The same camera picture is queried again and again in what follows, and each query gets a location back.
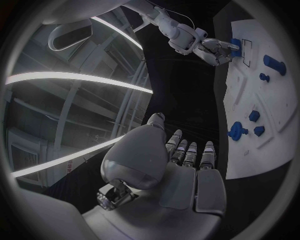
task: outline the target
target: light fixture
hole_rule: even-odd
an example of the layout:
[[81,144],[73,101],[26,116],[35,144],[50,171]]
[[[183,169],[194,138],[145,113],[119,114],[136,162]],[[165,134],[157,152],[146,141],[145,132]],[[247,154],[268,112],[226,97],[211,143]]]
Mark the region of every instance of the light fixture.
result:
[[27,73],[21,73],[17,75],[10,76],[6,79],[5,84],[12,84],[19,81],[24,80],[34,80],[34,79],[74,79],[74,80],[83,80],[83,81],[91,81],[91,82],[97,82],[97,83],[104,83],[104,84],[111,84],[116,85],[120,87],[125,87],[129,89],[135,89],[139,91],[143,91],[146,93],[153,94],[152,90],[128,84],[122,81],[116,81],[104,77],[99,76],[91,76],[91,75],[85,75],[85,74],[79,74],[79,73],[71,73],[71,72],[55,72],[55,71],[41,71],[41,72],[27,72]]
[[21,177],[21,176],[24,176],[24,175],[27,175],[27,174],[32,174],[32,173],[35,173],[35,172],[38,172],[38,171],[56,166],[58,164],[62,164],[62,163],[67,162],[69,160],[81,157],[81,156],[89,154],[93,151],[96,151],[96,150],[102,149],[106,146],[109,146],[111,144],[114,144],[117,141],[119,141],[121,138],[123,138],[123,136],[120,136],[120,137],[115,138],[115,139],[110,140],[110,141],[106,141],[106,142],[98,144],[96,146],[89,147],[89,148],[84,149],[82,151],[75,152],[75,153],[70,154],[68,156],[63,156],[61,158],[58,158],[58,159],[55,159],[55,160],[52,160],[52,161],[49,161],[49,162],[46,162],[46,163],[42,163],[42,164],[39,164],[39,165],[36,165],[36,166],[28,167],[26,169],[22,169],[22,170],[19,170],[19,171],[14,171],[14,172],[11,173],[11,176],[14,177],[14,178],[17,178],[17,177]]
[[107,21],[104,21],[104,20],[102,20],[101,18],[99,18],[97,16],[91,17],[91,19],[94,19],[95,21],[97,21],[99,23],[102,23],[102,24],[108,26],[109,28],[115,30],[116,32],[118,32],[119,34],[121,34],[122,36],[124,36],[129,41],[131,41],[132,43],[134,43],[136,46],[138,46],[140,49],[143,50],[142,46],[138,42],[136,42],[135,40],[133,40],[130,36],[128,36],[126,33],[122,32],[120,29],[116,28],[114,25],[111,25]]

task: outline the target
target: led light strip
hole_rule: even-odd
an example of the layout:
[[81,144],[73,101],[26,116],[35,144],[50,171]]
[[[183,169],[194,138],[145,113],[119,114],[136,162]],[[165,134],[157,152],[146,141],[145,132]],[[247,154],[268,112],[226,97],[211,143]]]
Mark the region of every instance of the led light strip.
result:
[[111,25],[110,23],[108,23],[107,21],[102,20],[101,18],[94,16],[91,17],[91,19],[94,19],[95,21],[102,23],[106,26],[108,26],[109,28],[115,30],[116,32],[118,32],[119,34],[121,34],[122,36],[124,36],[125,38],[127,38],[129,41],[131,41],[132,43],[134,43],[136,46],[138,46],[140,49],[143,50],[142,46],[136,42],[135,40],[133,40],[130,36],[128,36],[126,33],[122,32],[120,29],[116,28],[115,26]]
[[64,156],[64,157],[55,159],[53,161],[42,163],[42,164],[39,164],[39,165],[36,165],[36,166],[32,166],[32,167],[29,167],[29,168],[26,168],[26,169],[22,169],[22,170],[19,170],[19,171],[14,171],[14,172],[11,173],[11,176],[14,177],[14,178],[17,178],[17,177],[21,177],[21,176],[24,176],[24,175],[27,175],[27,174],[32,174],[32,173],[35,173],[35,172],[38,172],[38,171],[41,171],[41,170],[53,167],[53,166],[58,165],[58,164],[62,164],[62,163],[67,162],[69,160],[81,157],[83,155],[89,154],[89,153],[91,153],[93,151],[96,151],[98,149],[102,149],[102,148],[104,148],[106,146],[114,144],[114,143],[116,143],[117,141],[119,141],[123,137],[124,136],[120,136],[120,137],[115,138],[113,140],[106,141],[106,142],[101,143],[99,145],[89,147],[89,148],[84,149],[82,151],[75,152],[73,154],[70,154],[68,156]]
[[112,79],[108,79],[108,78],[104,78],[104,77],[91,76],[91,75],[85,75],[85,74],[79,74],[79,73],[71,73],[71,72],[55,72],[55,71],[27,72],[27,73],[22,73],[22,74],[13,75],[13,76],[8,77],[6,79],[5,84],[12,84],[12,83],[16,83],[19,81],[34,80],[34,79],[84,80],[84,81],[116,85],[116,86],[120,86],[120,87],[135,89],[135,90],[153,94],[152,90],[149,90],[149,89],[146,89],[146,88],[143,88],[140,86],[128,84],[128,83],[125,83],[122,81],[116,81],[116,80],[112,80]]

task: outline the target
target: cable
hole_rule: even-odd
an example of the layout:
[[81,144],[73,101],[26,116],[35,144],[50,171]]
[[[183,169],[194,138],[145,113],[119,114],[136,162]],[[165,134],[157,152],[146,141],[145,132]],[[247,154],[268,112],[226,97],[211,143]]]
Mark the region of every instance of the cable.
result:
[[161,9],[163,9],[163,10],[165,10],[165,11],[169,11],[169,12],[172,12],[172,13],[175,13],[175,14],[178,14],[178,15],[181,15],[181,16],[184,16],[184,17],[188,18],[188,19],[191,21],[191,23],[192,23],[192,29],[195,30],[194,22],[193,22],[192,19],[190,19],[188,16],[183,15],[183,14],[181,14],[181,13],[178,13],[178,12],[176,12],[176,11],[172,11],[172,10],[169,10],[169,9],[165,9],[165,8],[163,8],[162,6],[159,6],[159,5],[157,5],[156,3],[152,2],[152,1],[149,1],[149,0],[146,0],[146,1],[149,2],[149,3],[151,3],[151,4],[153,4],[153,5],[155,5],[155,6],[157,6],[157,7],[160,7]]

